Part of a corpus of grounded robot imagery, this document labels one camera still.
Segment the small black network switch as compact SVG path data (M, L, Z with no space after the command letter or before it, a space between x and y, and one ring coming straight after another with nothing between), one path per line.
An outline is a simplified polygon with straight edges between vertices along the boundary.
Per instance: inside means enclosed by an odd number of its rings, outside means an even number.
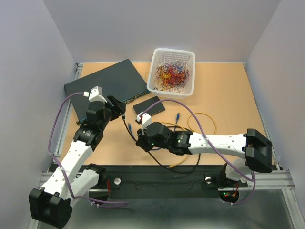
M160 99L159 99L158 96L152 97L150 99L147 99L147 100L145 100L141 103L138 103L138 104L134 105L133 109L134 109L135 113L137 115L139 115L141 112L145 111L147 108L149 108L151 105L153 105L154 103L156 103L159 100ZM160 102L157 105L155 105L154 107L152 107L149 111L147 111L147 114L149 114L150 116L154 116L154 115L159 114L163 111L165 111L165 107Z

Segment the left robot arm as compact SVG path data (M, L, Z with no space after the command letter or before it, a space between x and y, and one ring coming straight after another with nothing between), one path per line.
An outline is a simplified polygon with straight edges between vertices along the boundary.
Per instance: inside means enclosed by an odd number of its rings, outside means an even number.
M94 152L103 138L107 124L125 114L126 104L112 95L104 98L101 95L89 96L86 119L76 131L70 148L51 177L29 194L31 217L58 229L69 221L72 208L79 199L102 208L120 208L127 205L122 201L105 201L86 196L91 187L101 188L106 183L104 168L95 164L89 165L80 176L81 166Z

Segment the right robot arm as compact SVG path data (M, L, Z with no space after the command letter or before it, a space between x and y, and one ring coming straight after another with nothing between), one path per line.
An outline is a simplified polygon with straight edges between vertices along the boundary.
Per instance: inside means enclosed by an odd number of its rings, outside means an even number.
M238 135L206 135L192 131L172 131L165 125L153 122L137 131L136 145L148 152L154 147L175 155L216 153L237 159L227 163L219 175L222 185L230 186L251 172L272 172L272 142L256 129Z

